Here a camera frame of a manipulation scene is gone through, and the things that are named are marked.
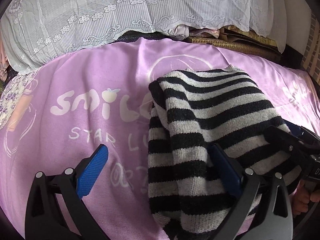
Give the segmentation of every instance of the metal pin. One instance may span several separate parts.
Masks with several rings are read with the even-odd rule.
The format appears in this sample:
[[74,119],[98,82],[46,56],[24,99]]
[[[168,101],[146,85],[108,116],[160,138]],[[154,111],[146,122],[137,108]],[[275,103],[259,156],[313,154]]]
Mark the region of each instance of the metal pin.
[[42,175],[43,175],[43,173],[41,172],[41,171],[39,171],[39,172],[37,172],[37,174],[36,174],[36,178],[41,178],[42,177]]
[[279,172],[276,172],[275,176],[276,176],[276,178],[278,178],[278,179],[282,179],[282,174],[279,173]]
[[253,170],[250,169],[250,168],[246,168],[246,169],[244,170],[244,172],[245,172],[246,174],[248,174],[248,175],[253,175]]
[[67,175],[70,175],[73,173],[73,168],[67,168],[65,171],[64,171],[65,174]]

